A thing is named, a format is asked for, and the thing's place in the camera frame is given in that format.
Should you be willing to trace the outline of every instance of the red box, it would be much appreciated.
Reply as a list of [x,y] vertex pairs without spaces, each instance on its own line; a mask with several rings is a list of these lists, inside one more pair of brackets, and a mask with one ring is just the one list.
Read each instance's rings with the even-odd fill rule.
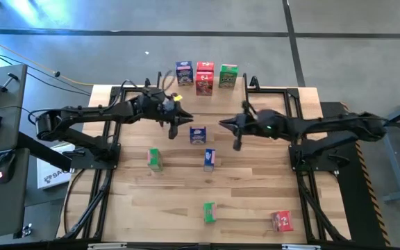
[[197,95],[213,95],[214,73],[197,72],[195,76],[195,89]]
[[290,211],[273,212],[271,214],[271,217],[272,217],[272,226],[274,228],[274,231],[276,232],[293,231]]
[[197,72],[214,73],[214,62],[197,62]]

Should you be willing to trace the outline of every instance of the blue cereal box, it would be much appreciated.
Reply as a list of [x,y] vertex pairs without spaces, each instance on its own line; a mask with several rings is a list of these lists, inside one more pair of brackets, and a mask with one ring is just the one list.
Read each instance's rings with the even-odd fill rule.
[[203,128],[189,128],[189,138],[191,144],[205,144],[206,143],[206,127]]
[[206,149],[205,152],[205,165],[203,170],[205,172],[212,172],[215,164],[215,149]]
[[192,68],[192,61],[176,62],[175,71],[178,85],[194,85],[194,69]]

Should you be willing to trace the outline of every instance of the cardboard box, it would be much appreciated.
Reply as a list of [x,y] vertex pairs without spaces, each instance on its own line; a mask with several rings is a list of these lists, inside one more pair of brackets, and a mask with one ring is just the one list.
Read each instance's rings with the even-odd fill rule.
[[214,62],[197,62],[197,72],[212,72],[214,74]]
[[197,95],[213,95],[214,74],[212,72],[197,72],[195,89]]
[[152,148],[147,151],[147,165],[154,172],[160,172],[163,170],[163,160],[158,149]]
[[205,144],[206,143],[206,127],[203,128],[189,128],[189,135],[191,144]]
[[234,88],[239,67],[237,65],[222,64],[220,69],[219,88]]
[[276,232],[293,231],[290,211],[273,212],[271,216],[272,216],[272,225],[274,231]]
[[194,69],[192,61],[176,62],[175,72],[177,75],[178,85],[194,85]]
[[204,219],[206,223],[213,223],[217,221],[216,209],[217,206],[215,205],[215,202],[206,202],[203,205],[203,210],[205,212]]
[[205,165],[203,170],[205,172],[212,172],[215,164],[215,149],[206,149],[205,151]]

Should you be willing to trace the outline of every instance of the concrete floor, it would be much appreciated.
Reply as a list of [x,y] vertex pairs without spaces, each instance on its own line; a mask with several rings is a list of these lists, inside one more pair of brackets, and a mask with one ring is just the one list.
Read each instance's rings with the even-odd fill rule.
[[[400,0],[290,0],[289,4],[296,32],[400,33]],[[281,0],[1,0],[0,26],[288,31]],[[157,71],[172,69],[175,61],[188,59],[235,63],[241,72],[256,75],[263,85],[297,86],[287,37],[0,35],[0,43],[83,82],[121,83],[131,78],[139,83],[146,77],[155,81]],[[306,86],[317,87],[321,101],[343,101],[355,112],[368,110],[377,115],[387,115],[400,104],[400,39],[300,38],[297,44]],[[1,48],[0,53],[21,59]],[[52,79],[44,80],[63,86]],[[79,87],[90,91],[90,87]],[[28,78],[24,107],[29,110],[87,103],[85,96],[53,89]],[[21,130],[35,135],[25,119]],[[392,140],[400,155],[400,133],[393,132]],[[400,247],[400,201],[389,204],[381,201],[383,195],[397,191],[383,143],[363,143],[362,147],[392,245]],[[32,206],[26,209],[26,222],[33,223],[36,231],[22,240],[51,239],[57,227],[53,219],[59,213],[57,204],[62,201],[66,187],[36,190],[33,158],[28,175],[26,205]],[[8,237],[0,237],[0,244],[3,242],[9,242]]]

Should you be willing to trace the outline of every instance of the wooden table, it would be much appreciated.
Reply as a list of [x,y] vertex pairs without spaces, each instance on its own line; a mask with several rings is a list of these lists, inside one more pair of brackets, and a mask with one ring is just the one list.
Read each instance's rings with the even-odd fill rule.
[[[170,87],[167,92],[184,96],[182,107],[194,115],[194,122],[180,126],[174,140],[167,138],[166,124],[161,128],[154,121],[142,120],[122,126],[122,154],[110,189],[104,242],[306,242],[297,180],[287,153],[289,142],[245,136],[242,150],[234,151],[233,135],[218,121],[242,112],[244,86],[241,78],[234,90],[217,86],[216,81],[211,97],[197,97],[194,86],[179,87],[175,83]],[[107,105],[110,89],[109,85],[94,86],[89,105]],[[299,88],[299,94],[304,118],[321,117],[317,89]],[[249,100],[256,109],[271,108],[285,114],[279,94],[250,94]],[[190,126],[207,127],[205,145],[190,144]],[[91,123],[84,125],[83,132],[95,136],[102,130],[103,123]],[[147,167],[147,150],[151,147],[160,149],[163,172],[155,173]],[[206,148],[216,149],[212,173],[203,171]],[[86,171],[72,191],[67,209],[69,226],[88,205],[93,175],[94,171]],[[323,211],[341,234],[350,238],[336,178],[317,172],[316,182]],[[203,222],[203,204],[208,201],[217,204],[214,224]],[[294,231],[273,232],[269,215],[278,210],[291,211]],[[310,217],[317,236],[313,212]],[[58,236],[63,234],[61,223]]]

